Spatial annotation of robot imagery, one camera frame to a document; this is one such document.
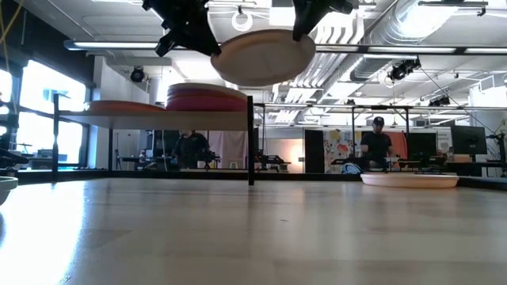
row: shelf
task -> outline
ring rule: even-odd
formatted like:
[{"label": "shelf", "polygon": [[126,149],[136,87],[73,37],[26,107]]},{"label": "shelf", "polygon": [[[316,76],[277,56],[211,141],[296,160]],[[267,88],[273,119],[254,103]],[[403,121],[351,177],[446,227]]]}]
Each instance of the shelf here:
[{"label": "shelf", "polygon": [[115,130],[246,131],[246,112],[61,111],[60,116]]}]

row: ceiling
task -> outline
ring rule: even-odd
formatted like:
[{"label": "ceiling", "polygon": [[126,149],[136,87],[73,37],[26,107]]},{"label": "ceiling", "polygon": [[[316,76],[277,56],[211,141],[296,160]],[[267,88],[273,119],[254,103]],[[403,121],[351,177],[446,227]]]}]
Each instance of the ceiling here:
[{"label": "ceiling", "polygon": [[[74,40],[158,41],[163,35],[160,20],[153,13],[144,11],[139,5],[133,5],[128,0],[124,0],[124,2],[103,1],[25,0],[25,7]],[[376,6],[363,9],[364,27],[368,27],[391,2],[391,0],[378,0]],[[250,31],[291,28],[290,26],[270,25],[269,7],[271,1],[257,3],[257,8],[245,8],[246,11],[254,11],[257,14],[257,16],[253,16],[253,26]],[[487,13],[483,17],[476,16],[478,8],[460,8],[421,44],[507,46],[507,33],[502,32],[507,30],[506,4],[505,0],[490,1]],[[235,10],[236,8],[233,6],[210,7],[210,23],[217,41],[223,42],[242,33],[234,29],[231,24]],[[114,54],[109,52],[105,55],[114,55],[117,59],[157,58],[153,51],[115,51]],[[171,58],[174,69],[180,72],[187,81],[225,84],[213,70],[209,58],[205,55],[194,51],[171,51],[166,57]],[[164,70],[168,70],[163,66],[156,65],[156,60],[151,60],[151,62],[154,65],[145,67],[151,76],[161,76],[164,74]],[[473,79],[484,78],[491,71],[502,72],[505,70],[507,72],[507,58],[496,56],[422,56],[421,64],[428,75],[420,70],[416,71],[405,81],[399,82],[392,88],[390,82],[385,83],[385,72],[379,72],[371,78],[369,83],[373,84],[365,84],[347,95],[354,97],[357,104],[388,104],[392,102],[393,94],[399,105],[414,104],[421,96],[434,93],[439,89],[434,82],[429,80],[428,76],[430,76],[440,87],[449,86],[455,100],[459,103],[466,103],[468,90],[478,82]],[[132,66],[129,65],[120,66],[120,69],[123,70],[131,68]],[[337,66],[333,74],[340,69],[343,68]],[[327,87],[336,81],[334,78],[330,78],[331,76],[324,78],[326,84],[319,86],[325,90],[324,93],[326,93]],[[271,90],[272,87],[267,86],[263,89]],[[328,93],[327,96],[329,102],[334,104],[340,102],[334,98],[335,94]],[[259,100],[265,100],[265,96],[257,99],[257,101]]]}]

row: man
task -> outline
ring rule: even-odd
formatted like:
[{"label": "man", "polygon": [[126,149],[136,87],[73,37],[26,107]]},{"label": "man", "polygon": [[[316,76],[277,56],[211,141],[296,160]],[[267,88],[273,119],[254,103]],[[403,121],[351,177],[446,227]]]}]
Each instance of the man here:
[{"label": "man", "polygon": [[376,117],[372,124],[373,131],[366,133],[361,139],[361,151],[370,168],[386,167],[386,154],[395,155],[389,135],[382,133],[383,125],[383,117]]},{"label": "man", "polygon": [[181,131],[173,154],[180,169],[196,169],[202,153],[209,150],[207,139],[196,131]]}]

